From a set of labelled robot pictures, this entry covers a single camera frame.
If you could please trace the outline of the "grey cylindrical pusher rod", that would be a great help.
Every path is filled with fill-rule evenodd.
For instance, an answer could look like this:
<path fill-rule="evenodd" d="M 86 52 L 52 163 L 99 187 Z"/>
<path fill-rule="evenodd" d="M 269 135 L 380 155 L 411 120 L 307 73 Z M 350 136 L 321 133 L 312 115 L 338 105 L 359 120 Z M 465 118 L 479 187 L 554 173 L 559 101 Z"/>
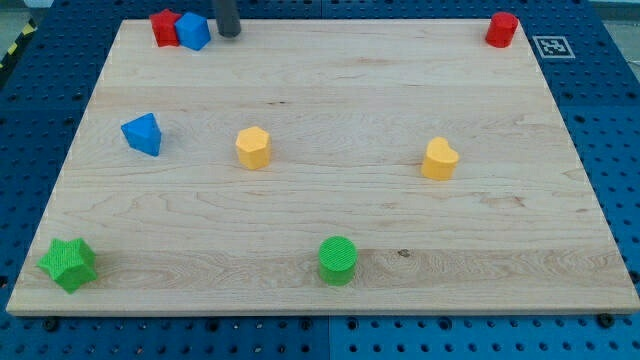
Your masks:
<path fill-rule="evenodd" d="M 241 23 L 236 0 L 212 1 L 218 33 L 225 38 L 235 38 L 241 33 Z"/>

